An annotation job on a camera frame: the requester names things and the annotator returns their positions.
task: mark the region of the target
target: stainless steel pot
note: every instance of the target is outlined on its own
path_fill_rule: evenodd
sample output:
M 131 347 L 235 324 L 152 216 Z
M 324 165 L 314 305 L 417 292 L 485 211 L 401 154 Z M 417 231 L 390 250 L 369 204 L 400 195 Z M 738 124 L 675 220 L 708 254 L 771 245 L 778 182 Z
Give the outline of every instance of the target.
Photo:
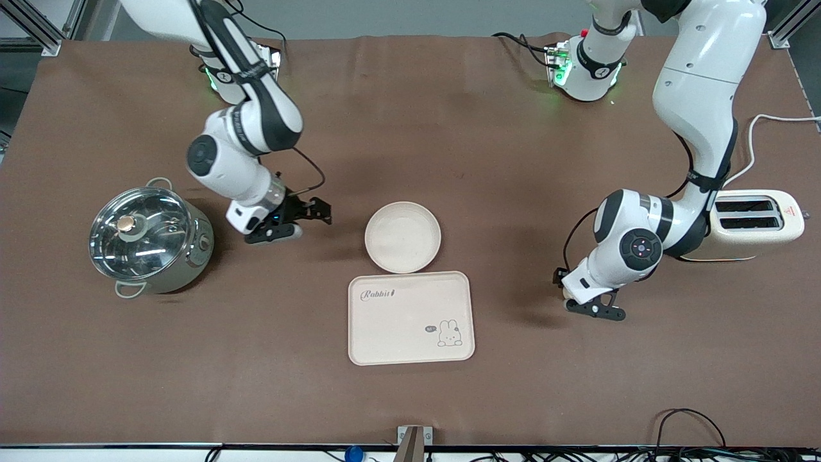
M 158 182 L 168 188 L 155 186 Z M 212 252 L 211 222 L 179 197 L 166 178 L 112 199 L 97 214 L 89 237 L 94 267 L 116 281 L 114 293 L 122 298 L 188 285 Z

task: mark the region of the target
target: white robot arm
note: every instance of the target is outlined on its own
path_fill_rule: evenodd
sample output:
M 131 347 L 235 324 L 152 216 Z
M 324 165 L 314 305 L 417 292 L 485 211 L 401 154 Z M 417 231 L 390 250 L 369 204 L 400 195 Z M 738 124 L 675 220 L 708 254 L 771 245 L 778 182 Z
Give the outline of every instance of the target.
M 239 104 L 208 117 L 203 134 L 189 147 L 187 166 L 206 187 L 232 199 L 226 217 L 245 240 L 259 244 L 298 238 L 298 219 L 330 224 L 330 205 L 318 198 L 300 201 L 259 162 L 261 155 L 295 146 L 302 116 L 225 7 L 216 0 L 122 4 L 149 33 L 191 43 L 206 65 L 229 74 L 241 90 Z M 226 98 L 223 91 L 220 95 Z
M 604 303 L 604 294 L 612 298 L 615 290 L 647 277 L 662 254 L 683 256 L 704 239 L 736 142 L 732 100 L 758 46 L 766 13 L 763 0 L 587 1 L 595 11 L 593 27 L 585 38 L 565 43 L 565 53 L 556 54 L 560 69 L 552 77 L 554 84 L 576 99 L 601 98 L 635 35 L 628 22 L 631 10 L 645 9 L 662 21 L 676 17 L 678 39 L 656 82 L 653 104 L 662 121 L 693 148 L 680 200 L 614 192 L 596 214 L 598 246 L 573 271 L 559 275 L 569 310 L 598 316 L 607 311 L 619 319 L 624 312 Z

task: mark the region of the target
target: black strap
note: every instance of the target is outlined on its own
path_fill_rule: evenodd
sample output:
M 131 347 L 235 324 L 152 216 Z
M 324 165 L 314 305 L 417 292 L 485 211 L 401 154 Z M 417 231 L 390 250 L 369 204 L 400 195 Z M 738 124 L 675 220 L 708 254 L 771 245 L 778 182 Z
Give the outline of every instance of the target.
M 616 62 L 611 62 L 610 64 L 604 64 L 598 61 L 593 60 L 590 56 L 585 53 L 585 40 L 582 39 L 579 42 L 578 48 L 576 48 L 576 55 L 579 57 L 579 63 L 585 69 L 590 72 L 590 77 L 600 81 L 602 79 L 608 78 L 613 71 L 621 64 L 621 60 L 624 58 L 622 55 L 621 58 L 618 59 Z
M 630 24 L 630 16 L 632 12 L 627 12 L 621 18 L 621 24 L 616 29 L 605 29 L 601 25 L 596 22 L 595 18 L 593 19 L 593 28 L 596 29 L 600 34 L 604 35 L 619 35 L 628 24 Z
M 658 220 L 658 228 L 656 228 L 656 235 L 662 242 L 664 239 L 667 238 L 667 235 L 670 233 L 670 228 L 672 228 L 672 217 L 675 209 L 672 206 L 672 201 L 667 199 L 666 197 L 661 198 L 662 201 L 662 214 Z
M 194 45 L 188 47 L 188 51 L 197 58 L 216 58 L 217 54 L 213 51 L 202 51 L 194 48 Z
M 217 69 L 216 67 L 211 67 L 208 65 L 205 65 L 205 68 L 208 69 L 208 72 L 211 75 L 211 77 L 217 79 L 222 83 L 228 84 L 234 82 L 234 75 L 226 71 L 225 69 Z
M 705 177 L 701 173 L 691 170 L 687 172 L 687 181 L 695 184 L 702 193 L 718 191 L 724 185 L 727 175 L 720 175 L 718 178 Z
M 236 139 L 240 141 L 242 147 L 245 148 L 251 155 L 260 156 L 263 154 L 267 154 L 264 151 L 256 149 L 254 145 L 251 144 L 251 141 L 248 139 L 248 135 L 245 133 L 245 128 L 242 126 L 242 105 L 245 104 L 245 101 L 239 103 L 237 106 L 234 107 L 234 112 L 231 113 L 231 125 L 234 127 L 234 134 L 236 135 Z
M 724 157 L 722 157 L 721 164 L 718 166 L 718 176 L 716 178 L 704 176 L 693 169 L 687 172 L 687 181 L 699 187 L 702 194 L 721 191 L 727 176 L 730 175 L 730 158 L 732 157 L 732 151 L 736 148 L 736 138 L 738 138 L 738 121 L 736 118 L 732 118 L 730 142 L 727 143 L 727 148 L 724 150 Z
M 271 72 L 271 68 L 268 67 L 268 64 L 265 61 L 260 60 L 254 66 L 251 66 L 251 69 L 248 69 L 247 71 L 239 71 L 234 74 L 234 80 L 239 84 L 249 83 L 251 81 L 259 80 L 260 77 L 269 72 Z

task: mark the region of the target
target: floor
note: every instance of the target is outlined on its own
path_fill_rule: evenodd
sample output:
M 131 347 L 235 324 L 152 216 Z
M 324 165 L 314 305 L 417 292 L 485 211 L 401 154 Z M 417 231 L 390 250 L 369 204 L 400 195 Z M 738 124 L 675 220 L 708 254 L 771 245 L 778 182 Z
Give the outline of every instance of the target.
M 589 7 L 580 0 L 242 0 L 245 13 L 263 25 L 279 29 L 289 39 L 345 39 L 362 35 L 482 36 L 499 31 L 543 35 L 568 33 L 588 27 Z M 118 0 L 99 0 L 89 11 L 86 39 L 151 40 L 125 13 Z M 240 18 L 249 35 L 275 37 Z M 642 15 L 647 35 L 675 35 L 675 21 L 659 24 Z M 796 69 L 811 105 L 821 109 L 821 15 L 817 15 L 790 40 Z M 34 79 L 39 53 L 0 53 L 0 130 L 12 135 L 25 103 L 25 92 Z M 0 132 L 0 161 L 8 136 Z

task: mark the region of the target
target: brown tablecloth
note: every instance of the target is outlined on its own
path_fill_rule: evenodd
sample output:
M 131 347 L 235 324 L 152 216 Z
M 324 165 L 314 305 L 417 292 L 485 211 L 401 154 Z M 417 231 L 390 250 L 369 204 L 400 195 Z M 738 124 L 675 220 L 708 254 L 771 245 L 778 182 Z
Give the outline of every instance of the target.
M 661 195 L 684 177 L 651 103 L 671 46 L 637 39 L 618 86 L 582 104 L 499 39 L 292 42 L 281 82 L 305 116 L 300 147 L 328 174 L 318 195 L 335 223 L 249 247 L 222 217 L 227 200 L 185 169 L 223 107 L 187 45 L 66 42 L 40 64 L 0 169 L 0 441 L 374 443 L 423 423 L 437 443 L 633 444 L 687 406 L 732 445 L 821 444 L 814 220 L 750 262 L 665 260 L 620 293 L 621 323 L 565 312 L 551 285 L 581 214 L 619 187 Z M 742 125 L 760 112 L 808 113 L 789 55 L 764 43 L 736 98 Z M 816 128 L 762 122 L 756 135 L 758 162 L 733 187 L 784 189 L 821 213 Z M 736 167 L 745 159 L 740 146 Z M 292 152 L 264 163 L 291 187 L 315 181 Z M 89 262 L 89 226 L 158 175 L 211 217 L 217 250 L 189 289 L 120 300 Z M 347 285 L 381 274 L 363 234 L 392 201 L 439 218 L 428 271 L 470 278 L 468 361 L 347 357 Z M 573 261 L 592 248 L 590 227 Z M 716 441 L 680 416 L 664 442 Z

